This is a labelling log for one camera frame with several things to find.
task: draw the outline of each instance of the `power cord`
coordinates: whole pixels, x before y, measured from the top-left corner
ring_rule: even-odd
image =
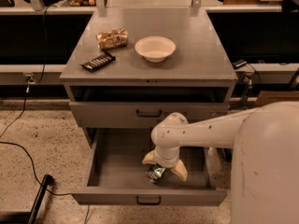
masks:
[[[87,224],[87,222],[88,222],[88,215],[89,215],[89,213],[90,213],[90,206],[88,205],[86,217],[85,217],[85,220],[84,220],[84,224]]]
[[[259,79],[259,84],[261,85],[262,82],[261,82],[261,76],[260,76],[259,72],[250,63],[246,63],[244,65],[249,65],[254,70],[254,74],[257,74],[258,79]],[[249,85],[248,85],[248,88],[246,90],[246,93],[242,94],[242,97],[245,97],[245,95],[246,95],[247,99],[242,98],[242,104],[241,105],[230,107],[229,110],[234,110],[234,109],[237,109],[239,107],[243,107],[243,109],[246,110],[247,109],[247,100],[248,100],[248,98],[249,98],[249,96],[252,92],[252,88],[253,88],[252,79],[251,79],[251,77],[249,77]]]
[[[24,102],[23,102],[23,107],[22,107],[22,111],[21,113],[19,114],[18,117],[16,117],[11,123],[8,124],[8,126],[4,129],[4,131],[0,134],[0,138],[4,135],[4,133],[7,131],[7,129],[15,122],[17,121],[21,116],[22,114],[25,112],[25,108],[26,108],[26,101],[27,101],[27,97],[28,97],[28,94],[29,94],[29,89],[30,89],[30,85],[34,85],[34,84],[39,84],[41,82],[41,80],[43,79],[44,77],[44,73],[45,73],[45,67],[46,67],[46,60],[47,60],[47,47],[48,47],[48,31],[47,31],[47,27],[46,27],[46,23],[45,23],[45,19],[46,19],[46,14],[47,14],[47,11],[50,7],[56,7],[55,5],[53,6],[48,6],[46,7],[45,11],[44,11],[44,14],[43,14],[43,28],[44,28],[44,34],[45,34],[45,52],[44,52],[44,64],[43,64],[43,69],[42,69],[42,72],[41,72],[41,76],[39,78],[39,80],[37,82],[32,82],[30,83],[29,80],[26,80],[27,82],[27,89],[26,89],[26,93],[25,93],[25,97],[24,97]]]
[[[281,35],[281,38],[280,38],[280,41],[279,41],[279,45],[278,45],[278,63],[280,65],[287,65],[287,64],[289,64],[288,62],[282,63],[280,61],[280,54],[281,54],[281,50],[282,50],[282,45],[283,45],[283,43],[284,43],[284,41],[285,41],[285,39],[287,37],[287,34],[289,32],[288,19],[289,19],[290,15],[289,15],[289,12],[284,11],[282,13],[282,16],[283,16],[283,20],[284,20],[284,31],[283,31],[283,33]]]
[[[43,79],[44,77],[44,74],[45,74],[45,68],[46,68],[46,60],[47,60],[47,48],[48,48],[48,31],[47,31],[47,27],[46,27],[46,15],[47,15],[47,11],[50,7],[57,7],[55,5],[51,5],[51,6],[48,6],[46,7],[45,11],[44,11],[44,14],[43,14],[43,29],[44,29],[44,35],[45,35],[45,47],[44,47],[44,64],[43,64],[43,69],[42,69],[42,72],[41,72],[41,75],[40,75],[40,78],[39,80],[36,82],[36,84],[39,84],[41,82],[41,80]]]
[[[36,175],[36,168],[35,168],[34,160],[33,160],[33,158],[31,157],[31,155],[29,154],[29,152],[27,151],[27,149],[26,149],[25,147],[23,147],[23,146],[21,146],[21,145],[18,145],[18,144],[16,144],[16,143],[6,142],[6,141],[0,141],[0,144],[11,145],[11,146],[15,146],[15,147],[19,147],[19,148],[21,148],[21,149],[26,153],[26,155],[29,157],[29,159],[30,159],[30,162],[31,162],[31,164],[32,164],[33,173],[34,173],[34,176],[35,176],[36,181],[38,182],[38,184],[39,184],[40,186],[43,186],[42,183],[41,183],[41,182],[38,180],[38,178],[37,178],[37,175]],[[71,193],[62,193],[62,194],[60,194],[60,193],[54,193],[54,192],[52,192],[52,191],[50,191],[50,190],[48,190],[48,189],[47,189],[47,192],[50,193],[51,195],[55,195],[55,196],[66,196],[66,195],[71,195]]]
[[[27,89],[26,89],[26,93],[25,93],[25,97],[24,97],[24,101],[23,101],[23,104],[22,104],[22,111],[21,113],[19,114],[18,117],[16,117],[12,122],[10,122],[8,124],[8,126],[3,130],[3,132],[1,133],[0,135],[0,138],[2,138],[2,136],[4,135],[4,133],[7,131],[7,129],[15,122],[17,121],[21,116],[22,114],[25,112],[25,109],[26,109],[26,101],[27,101],[27,97],[28,97],[28,94],[29,94],[29,85],[27,86]]]

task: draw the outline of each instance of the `terrazzo floor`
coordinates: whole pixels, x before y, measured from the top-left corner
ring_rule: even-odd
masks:
[[[19,116],[14,106],[0,106],[0,133]],[[31,107],[0,138],[24,146],[32,156],[36,175],[42,180],[52,175],[55,193],[68,193],[82,186],[90,148],[67,105]],[[217,149],[208,151],[217,189],[228,196],[216,207],[184,206],[90,206],[87,223],[230,223],[231,163]],[[25,152],[15,146],[0,144],[0,212],[31,209],[39,185]],[[79,205],[71,195],[46,193],[36,223],[84,223],[88,206]]]

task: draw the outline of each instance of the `drawer handle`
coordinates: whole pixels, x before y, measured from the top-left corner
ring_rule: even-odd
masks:
[[[158,113],[146,113],[146,112],[141,112],[139,111],[139,109],[137,109],[136,114],[138,117],[142,117],[142,118],[158,118],[162,115],[162,110],[160,109]]]
[[[136,196],[136,201],[138,205],[159,205],[161,203],[161,196],[159,196],[159,200],[157,203],[143,203],[139,201],[139,197]]]

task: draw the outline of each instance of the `gray cabinet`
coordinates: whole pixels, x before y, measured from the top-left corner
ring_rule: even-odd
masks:
[[[148,165],[141,163],[154,149],[151,129],[170,113],[182,113],[193,122],[228,110],[236,75],[206,12],[197,11],[107,8],[104,15],[93,14],[60,77],[91,146],[84,185],[73,191],[78,203],[218,205],[225,198],[226,192],[213,185],[204,148],[181,149],[189,172],[186,182],[166,171],[154,185],[146,177]],[[163,28],[153,29],[152,21],[162,22]],[[116,61],[92,74],[83,70],[79,64],[101,52],[95,35],[120,27],[128,31],[129,44],[110,51]],[[162,63],[147,62],[134,45],[148,35],[173,39],[176,51]]]

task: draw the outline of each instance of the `cabinet top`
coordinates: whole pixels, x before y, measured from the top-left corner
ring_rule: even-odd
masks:
[[[96,35],[124,28],[126,47],[109,49],[116,61],[89,73],[79,64],[102,53]],[[176,44],[175,52],[161,63],[150,63],[135,51],[147,36],[164,36]],[[88,82],[130,79],[236,80],[226,52],[203,8],[105,8],[96,10],[72,53],[61,81]]]

